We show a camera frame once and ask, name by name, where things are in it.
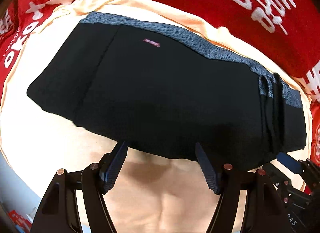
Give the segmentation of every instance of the blue gripper pad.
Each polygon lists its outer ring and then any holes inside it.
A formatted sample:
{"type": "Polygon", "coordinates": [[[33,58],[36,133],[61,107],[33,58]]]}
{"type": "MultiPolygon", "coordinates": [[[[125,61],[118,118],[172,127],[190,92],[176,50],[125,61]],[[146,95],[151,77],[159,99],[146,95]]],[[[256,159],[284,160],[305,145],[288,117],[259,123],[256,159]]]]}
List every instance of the blue gripper pad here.
{"type": "Polygon", "coordinates": [[[113,160],[111,161],[109,168],[105,173],[105,181],[103,188],[105,193],[108,190],[111,190],[116,183],[122,165],[124,163],[125,158],[127,157],[128,147],[126,144],[122,144],[116,155],[114,156],[113,160]]]}
{"type": "Polygon", "coordinates": [[[302,166],[301,164],[292,158],[287,153],[280,152],[277,155],[277,161],[280,162],[282,165],[287,167],[290,171],[294,174],[301,174],[302,173],[302,166]]]}
{"type": "Polygon", "coordinates": [[[199,143],[196,143],[196,157],[203,172],[204,178],[207,181],[209,189],[213,190],[213,192],[217,194],[220,191],[220,188],[218,186],[218,174],[212,167],[208,156],[199,143]]]}

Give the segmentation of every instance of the copper rivet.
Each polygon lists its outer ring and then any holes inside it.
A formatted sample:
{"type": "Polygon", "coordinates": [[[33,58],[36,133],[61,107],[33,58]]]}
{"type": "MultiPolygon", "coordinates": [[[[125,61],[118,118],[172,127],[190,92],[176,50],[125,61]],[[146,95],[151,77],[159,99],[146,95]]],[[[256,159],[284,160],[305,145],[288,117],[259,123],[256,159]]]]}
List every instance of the copper rivet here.
{"type": "Polygon", "coordinates": [[[256,172],[261,176],[266,175],[266,171],[264,169],[258,169],[256,172]]]}
{"type": "Polygon", "coordinates": [[[226,163],[225,165],[223,165],[223,167],[226,169],[226,170],[232,170],[232,165],[229,164],[229,163],[226,163]]]}
{"type": "Polygon", "coordinates": [[[92,164],[90,165],[90,169],[91,169],[91,170],[96,170],[98,167],[99,167],[99,164],[97,164],[96,162],[94,162],[94,163],[92,163],[92,164]]]}
{"type": "Polygon", "coordinates": [[[59,170],[57,171],[57,174],[58,174],[58,175],[64,174],[64,169],[59,169],[59,170]]]}

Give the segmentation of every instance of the beige cloth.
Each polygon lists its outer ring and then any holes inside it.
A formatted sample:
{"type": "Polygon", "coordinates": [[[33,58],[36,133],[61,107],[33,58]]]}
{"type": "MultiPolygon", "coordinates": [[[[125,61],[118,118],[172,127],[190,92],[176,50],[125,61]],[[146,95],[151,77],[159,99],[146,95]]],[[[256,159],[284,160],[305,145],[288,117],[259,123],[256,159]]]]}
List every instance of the beige cloth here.
{"type": "MultiPolygon", "coordinates": [[[[276,64],[233,37],[226,28],[215,29],[197,16],[150,0],[77,0],[57,7],[52,16],[33,31],[6,80],[1,101],[2,152],[20,178],[40,197],[59,168],[69,172],[82,170],[99,161],[116,143],[41,110],[26,95],[28,86],[50,63],[77,23],[92,10],[184,27],[214,44],[260,62],[300,91],[307,131],[310,131],[309,98],[276,64]]],[[[311,136],[307,134],[307,147],[291,155],[306,159],[309,140],[311,136]]],[[[273,162],[292,179],[296,188],[303,186],[299,176],[276,160],[273,162]]],[[[133,233],[205,232],[218,196],[209,190],[196,162],[165,159],[129,149],[115,187],[104,199],[119,233],[128,230],[133,233]]],[[[241,227],[244,201],[242,192],[234,231],[241,227]]],[[[78,205],[81,222],[87,224],[81,198],[78,205]]]]}

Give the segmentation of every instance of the red fabric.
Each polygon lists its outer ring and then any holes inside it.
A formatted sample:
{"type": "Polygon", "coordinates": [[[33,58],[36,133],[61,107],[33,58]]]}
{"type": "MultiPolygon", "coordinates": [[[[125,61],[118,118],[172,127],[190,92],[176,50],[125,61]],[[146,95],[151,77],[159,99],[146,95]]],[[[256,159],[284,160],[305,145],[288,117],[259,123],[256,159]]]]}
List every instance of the red fabric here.
{"type": "Polygon", "coordinates": [[[320,104],[313,102],[310,107],[312,114],[311,160],[320,166],[320,104]]]}
{"type": "Polygon", "coordinates": [[[19,215],[15,210],[10,211],[8,213],[8,216],[15,225],[19,225],[25,232],[30,233],[30,229],[32,226],[30,221],[19,215]]]}
{"type": "MultiPolygon", "coordinates": [[[[25,37],[22,32],[29,24],[33,23],[28,30],[32,30],[35,25],[42,24],[52,13],[53,8],[58,5],[45,5],[44,8],[39,10],[44,16],[39,20],[33,20],[33,13],[26,14],[29,9],[29,2],[38,5],[47,1],[49,0],[14,0],[11,4],[9,15],[13,26],[11,31],[3,34],[0,38],[0,56],[2,57],[0,63],[0,94],[2,93],[3,82],[19,53],[19,46],[16,46],[16,50],[14,50],[10,45],[16,42],[19,37],[20,39],[25,37]]],[[[256,0],[250,0],[252,5],[248,9],[233,0],[155,1],[196,14],[214,27],[226,26],[231,34],[258,48],[292,76],[305,77],[307,71],[320,59],[318,42],[320,20],[311,0],[293,0],[296,8],[286,0],[291,9],[288,9],[284,2],[280,0],[285,8],[285,16],[281,18],[287,35],[279,25],[275,25],[275,31],[270,33],[258,21],[251,19],[251,15],[257,7],[263,8],[256,0]]],[[[272,5],[271,10],[274,16],[280,16],[280,13],[272,5]]]]}
{"type": "Polygon", "coordinates": [[[310,193],[311,193],[311,190],[309,189],[308,186],[305,187],[304,193],[307,193],[307,194],[310,194],[310,193]]]}

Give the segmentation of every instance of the pink label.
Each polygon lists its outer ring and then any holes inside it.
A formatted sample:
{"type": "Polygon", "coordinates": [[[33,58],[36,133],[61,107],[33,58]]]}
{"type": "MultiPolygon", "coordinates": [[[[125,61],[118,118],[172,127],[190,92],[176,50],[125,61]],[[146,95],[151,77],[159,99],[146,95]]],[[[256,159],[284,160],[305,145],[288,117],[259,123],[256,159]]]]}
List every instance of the pink label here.
{"type": "Polygon", "coordinates": [[[148,43],[150,43],[150,44],[152,44],[152,45],[154,45],[154,46],[156,46],[156,47],[160,47],[160,43],[158,43],[158,42],[155,42],[155,41],[152,41],[152,40],[148,40],[148,39],[144,39],[143,41],[145,41],[145,42],[148,42],[148,43]]]}

